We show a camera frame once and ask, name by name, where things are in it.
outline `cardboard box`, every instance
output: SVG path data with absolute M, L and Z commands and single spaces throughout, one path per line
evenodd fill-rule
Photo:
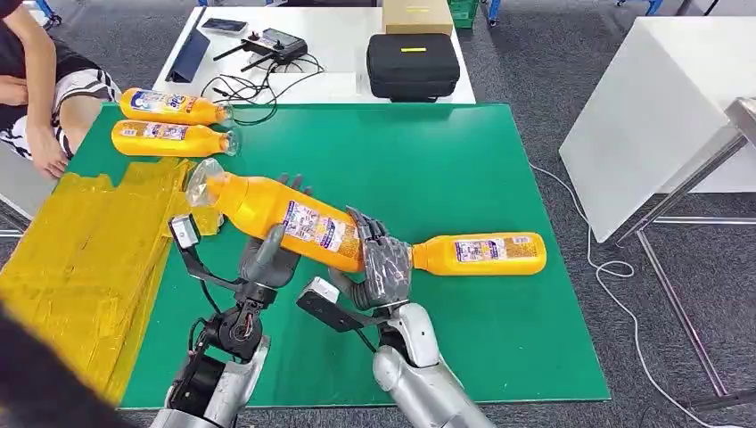
M 383 0 L 386 34 L 443 33 L 451 36 L 454 22 L 447 0 Z

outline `green table surface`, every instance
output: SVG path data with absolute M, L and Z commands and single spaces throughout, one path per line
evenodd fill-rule
M 251 107 L 246 116 L 263 116 Z M 122 119 L 106 105 L 69 171 L 107 173 L 117 184 L 130 161 L 110 138 Z M 444 359 L 476 401 L 609 399 L 604 375 L 554 238 L 509 107 L 504 104 L 281 105 L 242 129 L 236 157 L 245 176 L 302 173 L 314 196 L 383 220 L 421 243 L 436 235 L 532 231 L 548 262 L 534 276 L 441 277 L 416 270 L 411 299 L 431 314 Z M 226 222 L 198 247 L 216 273 L 236 277 L 245 235 Z M 262 314 L 271 350 L 252 406 L 390 404 L 375 384 L 372 356 L 355 333 L 336 333 L 294 301 L 325 266 L 303 259 Z M 230 292 L 211 288 L 219 305 Z M 189 326 L 209 317 L 199 284 L 172 249 L 122 407 L 161 407 L 185 357 Z M 374 331 L 368 337 L 376 339 Z

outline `paper on table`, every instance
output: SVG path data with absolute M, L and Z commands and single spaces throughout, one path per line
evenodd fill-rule
M 106 176 L 65 174 L 0 273 L 9 311 L 110 402 L 136 362 L 168 256 L 166 224 L 188 211 L 179 200 L 192 165 L 132 162 L 117 188 Z M 216 212 L 195 216 L 204 234 L 217 232 Z

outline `yellow plastic bottle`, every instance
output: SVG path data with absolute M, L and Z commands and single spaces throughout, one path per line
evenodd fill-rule
M 204 158 L 215 153 L 234 156 L 239 148 L 233 131 L 215 132 L 202 125 L 121 120 L 111 131 L 113 145 L 130 156 Z
M 361 268 L 359 238 L 349 214 L 265 177 L 239 177 L 214 159 L 200 162 L 186 187 L 196 206 L 212 205 L 247 235 L 265 238 L 283 223 L 281 246 L 344 272 Z
M 203 160 L 186 188 L 192 206 L 211 205 L 247 235 L 283 223 L 281 245 L 344 272 L 363 270 L 359 236 L 346 212 L 265 177 L 239 177 Z M 411 249 L 415 268 L 435 275 L 531 275 L 546 264 L 533 233 L 438 236 Z
M 229 124 L 231 107 L 216 105 L 197 96 L 165 94 L 132 87 L 120 98 L 120 109 L 129 119 L 179 125 Z
M 412 246 L 412 262 L 441 276 L 533 275 L 546 265 L 546 246 L 532 232 L 436 236 Z

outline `black bag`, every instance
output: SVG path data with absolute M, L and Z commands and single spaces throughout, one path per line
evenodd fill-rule
M 367 45 L 370 89 L 396 102 L 451 95 L 459 61 L 446 34 L 376 34 Z

